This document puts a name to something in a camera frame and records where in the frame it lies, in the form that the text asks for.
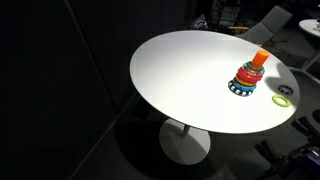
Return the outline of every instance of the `red ring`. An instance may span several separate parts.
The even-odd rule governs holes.
[[[262,76],[254,77],[246,74],[246,72],[244,72],[242,68],[238,69],[238,74],[243,80],[252,82],[252,83],[256,83],[262,79]]]

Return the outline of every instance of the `table stem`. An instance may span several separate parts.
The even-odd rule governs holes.
[[[181,137],[183,138],[186,137],[188,135],[189,129],[190,129],[190,126],[184,125],[183,133],[181,134]]]

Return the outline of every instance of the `toy base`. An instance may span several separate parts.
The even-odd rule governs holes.
[[[184,125],[168,119],[159,133],[160,145],[164,153],[173,161],[192,165],[202,161],[210,150],[210,136],[207,131],[190,127],[182,137]]]
[[[238,89],[237,87],[234,86],[233,80],[228,82],[228,87],[231,92],[242,97],[250,96],[253,93],[253,91],[242,91]]]

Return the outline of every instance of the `chair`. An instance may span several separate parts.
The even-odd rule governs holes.
[[[291,13],[280,6],[275,6],[258,24],[252,28],[229,27],[229,29],[247,30],[245,33],[235,36],[254,44],[262,45],[275,36],[289,22],[291,17]]]

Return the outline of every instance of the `table pedestal base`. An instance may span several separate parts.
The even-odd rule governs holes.
[[[210,136],[207,131],[192,127],[183,133],[184,127],[184,124],[168,119],[160,129],[160,145],[171,160],[183,165],[196,164],[207,156]]]

